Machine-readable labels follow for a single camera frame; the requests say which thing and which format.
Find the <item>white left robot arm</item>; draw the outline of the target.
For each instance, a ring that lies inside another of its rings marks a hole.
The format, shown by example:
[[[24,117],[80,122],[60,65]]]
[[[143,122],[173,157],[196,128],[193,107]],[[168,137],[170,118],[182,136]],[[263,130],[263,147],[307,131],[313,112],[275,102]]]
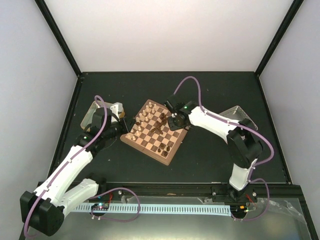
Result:
[[[101,200],[107,195],[106,179],[93,173],[77,186],[71,187],[71,184],[83,168],[106,148],[108,140],[129,133],[135,123],[133,118],[119,117],[114,106],[95,110],[91,122],[84,127],[50,177],[33,192],[25,191],[20,197],[25,237],[29,237],[29,227],[47,236],[54,235],[75,207],[88,199]]]

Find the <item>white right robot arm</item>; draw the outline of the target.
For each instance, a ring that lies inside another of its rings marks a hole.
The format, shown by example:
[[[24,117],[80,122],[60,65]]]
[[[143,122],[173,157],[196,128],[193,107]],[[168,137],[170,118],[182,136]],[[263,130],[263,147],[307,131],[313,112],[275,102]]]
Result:
[[[223,117],[194,101],[179,101],[174,94],[167,98],[164,106],[171,113],[168,118],[170,130],[200,127],[226,142],[233,160],[227,195],[234,202],[240,201],[246,195],[245,187],[250,182],[250,174],[263,151],[261,141],[247,130],[253,126],[252,122],[249,119],[239,121]]]

